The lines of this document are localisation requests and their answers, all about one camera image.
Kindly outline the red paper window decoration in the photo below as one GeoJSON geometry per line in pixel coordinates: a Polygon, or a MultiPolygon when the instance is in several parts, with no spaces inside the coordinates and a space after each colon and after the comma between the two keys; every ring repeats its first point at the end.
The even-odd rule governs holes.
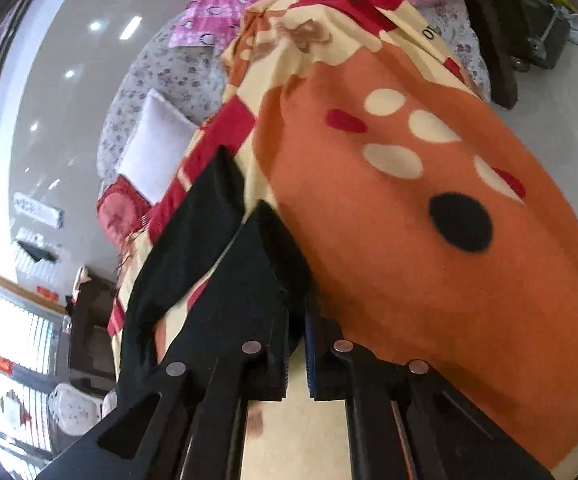
{"type": "Polygon", "coordinates": [[[2,374],[11,376],[14,371],[14,363],[3,356],[0,356],[0,372],[2,374]]]}

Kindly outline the floral upholstered headboard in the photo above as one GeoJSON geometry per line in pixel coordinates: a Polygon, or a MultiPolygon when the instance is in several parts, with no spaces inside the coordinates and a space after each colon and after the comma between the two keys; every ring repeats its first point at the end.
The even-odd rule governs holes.
{"type": "MultiPolygon", "coordinates": [[[[464,0],[424,6],[420,13],[467,71],[479,95],[490,102],[490,73],[464,0]]],[[[150,90],[159,92],[196,125],[215,113],[222,102],[226,75],[220,55],[212,47],[171,48],[168,42],[174,26],[174,22],[167,23],[151,38],[115,93],[98,144],[97,171],[102,188],[118,176],[116,166],[150,90]]]]}

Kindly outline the white pillow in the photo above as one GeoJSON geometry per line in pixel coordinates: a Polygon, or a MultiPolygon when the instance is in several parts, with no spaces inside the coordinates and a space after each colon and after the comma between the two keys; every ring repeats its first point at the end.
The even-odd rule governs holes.
{"type": "Polygon", "coordinates": [[[162,200],[198,126],[151,89],[118,161],[118,174],[147,202],[162,200]]]}

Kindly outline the black cloth on wall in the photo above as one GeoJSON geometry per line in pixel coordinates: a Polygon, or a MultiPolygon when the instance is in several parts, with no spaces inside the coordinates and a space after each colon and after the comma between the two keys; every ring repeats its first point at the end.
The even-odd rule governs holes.
{"type": "Polygon", "coordinates": [[[50,263],[56,263],[58,261],[58,256],[49,249],[38,247],[32,243],[26,242],[25,240],[16,240],[24,252],[29,255],[34,263],[39,263],[41,261],[48,261],[50,263]]]}

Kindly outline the white wall poster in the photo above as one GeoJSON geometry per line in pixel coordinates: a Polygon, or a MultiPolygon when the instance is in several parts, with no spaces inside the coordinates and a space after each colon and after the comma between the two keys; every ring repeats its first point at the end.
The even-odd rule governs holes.
{"type": "Polygon", "coordinates": [[[56,230],[61,229],[64,223],[64,212],[61,209],[39,202],[21,192],[13,194],[13,208],[17,214],[24,214],[56,230]]]}

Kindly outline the black pants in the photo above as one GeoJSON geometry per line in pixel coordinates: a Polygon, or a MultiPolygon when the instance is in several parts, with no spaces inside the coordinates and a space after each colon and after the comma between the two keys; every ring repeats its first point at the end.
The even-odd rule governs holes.
{"type": "Polygon", "coordinates": [[[167,355],[197,362],[199,376],[209,378],[218,356],[257,340],[270,353],[274,381],[284,381],[300,338],[289,325],[301,315],[310,269],[268,203],[244,212],[243,185],[234,160],[219,148],[147,256],[125,315],[121,402],[144,388],[158,366],[156,322],[200,281],[206,285],[167,355]]]}

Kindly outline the red round cushion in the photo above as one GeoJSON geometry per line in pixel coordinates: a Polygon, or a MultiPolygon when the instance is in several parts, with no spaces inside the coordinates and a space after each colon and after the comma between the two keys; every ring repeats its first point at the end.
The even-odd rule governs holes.
{"type": "Polygon", "coordinates": [[[124,176],[102,193],[96,206],[103,233],[115,248],[121,249],[130,234],[147,222],[152,205],[124,176]]]}

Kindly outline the black rolling case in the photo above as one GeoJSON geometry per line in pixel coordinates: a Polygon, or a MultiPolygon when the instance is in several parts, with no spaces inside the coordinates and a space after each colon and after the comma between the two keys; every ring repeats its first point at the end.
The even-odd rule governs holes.
{"type": "Polygon", "coordinates": [[[564,7],[552,0],[497,0],[507,53],[517,62],[553,70],[569,38],[564,7]]]}

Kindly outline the white ornate chair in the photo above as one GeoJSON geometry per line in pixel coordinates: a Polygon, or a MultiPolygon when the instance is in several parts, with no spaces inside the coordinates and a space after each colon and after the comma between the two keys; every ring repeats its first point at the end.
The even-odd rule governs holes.
{"type": "Polygon", "coordinates": [[[118,395],[112,389],[103,398],[84,393],[62,382],[48,398],[48,410],[58,428],[67,436],[87,434],[118,406],[118,395]]]}

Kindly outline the orange yellow red fleece blanket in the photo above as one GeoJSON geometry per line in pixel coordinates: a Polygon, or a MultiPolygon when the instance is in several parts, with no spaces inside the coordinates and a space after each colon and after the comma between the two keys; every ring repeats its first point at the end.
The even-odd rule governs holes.
{"type": "MultiPolygon", "coordinates": [[[[306,302],[380,360],[425,360],[546,467],[578,479],[578,220],[406,0],[263,0],[137,233],[137,276],[219,148],[310,269],[279,401],[246,404],[237,479],[355,479],[343,401],[307,383],[306,302]]],[[[158,366],[204,289],[155,324],[158,366]]],[[[120,361],[124,334],[115,337],[120,361]]]]}

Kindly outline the dark wooden desk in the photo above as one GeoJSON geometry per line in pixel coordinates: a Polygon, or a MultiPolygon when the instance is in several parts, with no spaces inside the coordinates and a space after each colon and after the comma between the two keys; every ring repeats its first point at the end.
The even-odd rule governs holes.
{"type": "Polygon", "coordinates": [[[68,296],[66,312],[71,320],[68,371],[72,385],[96,396],[105,396],[116,383],[111,336],[115,288],[81,266],[68,296]]]}

